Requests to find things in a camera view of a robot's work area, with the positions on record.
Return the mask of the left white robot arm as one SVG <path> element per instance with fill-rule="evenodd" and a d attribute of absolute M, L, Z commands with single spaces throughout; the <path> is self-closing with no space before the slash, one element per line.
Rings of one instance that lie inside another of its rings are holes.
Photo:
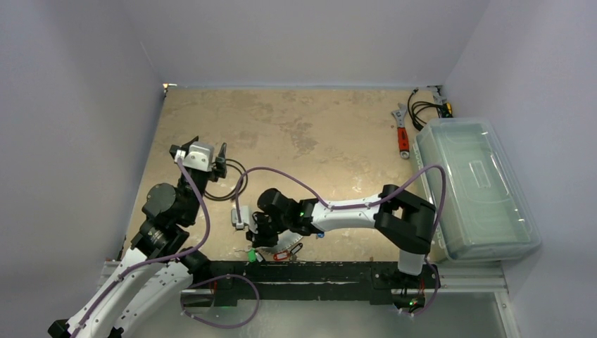
<path fill-rule="evenodd" d="M 81 310 L 50 325 L 51 337 L 131 337 L 176 293 L 208 283 L 210 261 L 199 251 L 206 240 L 183 246 L 186 228 L 198 213 L 208 214 L 203 199 L 208 182 L 227 175 L 227 145 L 216 152 L 195 137 L 169 152 L 181 172 L 177 184 L 152 186 L 142 206 L 145 220 L 118 267 Z"/>

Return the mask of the key with black tag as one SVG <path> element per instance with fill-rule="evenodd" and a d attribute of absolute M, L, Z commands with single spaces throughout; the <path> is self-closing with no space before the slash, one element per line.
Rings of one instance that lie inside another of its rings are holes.
<path fill-rule="evenodd" d="M 291 258 L 296 258 L 297 253 L 303 248 L 303 243 L 299 242 L 298 244 L 294 245 L 290 250 L 289 250 L 289 256 Z"/>

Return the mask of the metal key organizer ring plate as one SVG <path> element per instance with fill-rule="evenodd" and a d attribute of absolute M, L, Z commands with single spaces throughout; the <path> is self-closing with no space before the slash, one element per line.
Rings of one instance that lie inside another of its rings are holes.
<path fill-rule="evenodd" d="M 257 248 L 260 254 L 274 256 L 280 252 L 290 250 L 294 245 L 298 244 L 303 239 L 303 236 L 295 232 L 283 232 L 278 236 L 278 242 L 271 247 L 262 246 Z"/>

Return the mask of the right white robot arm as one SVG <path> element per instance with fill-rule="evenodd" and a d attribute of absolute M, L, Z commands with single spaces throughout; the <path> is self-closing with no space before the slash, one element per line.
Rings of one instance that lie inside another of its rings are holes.
<path fill-rule="evenodd" d="M 231 223 L 244 230 L 254 248 L 278 246 L 281 234 L 307 237 L 341 229 L 374 229 L 399 250 L 397 281 L 413 286 L 423 276 L 436 229 L 436 206 L 393 184 L 363 199 L 296 201 L 270 188 L 258 198 L 257 211 L 236 205 Z"/>

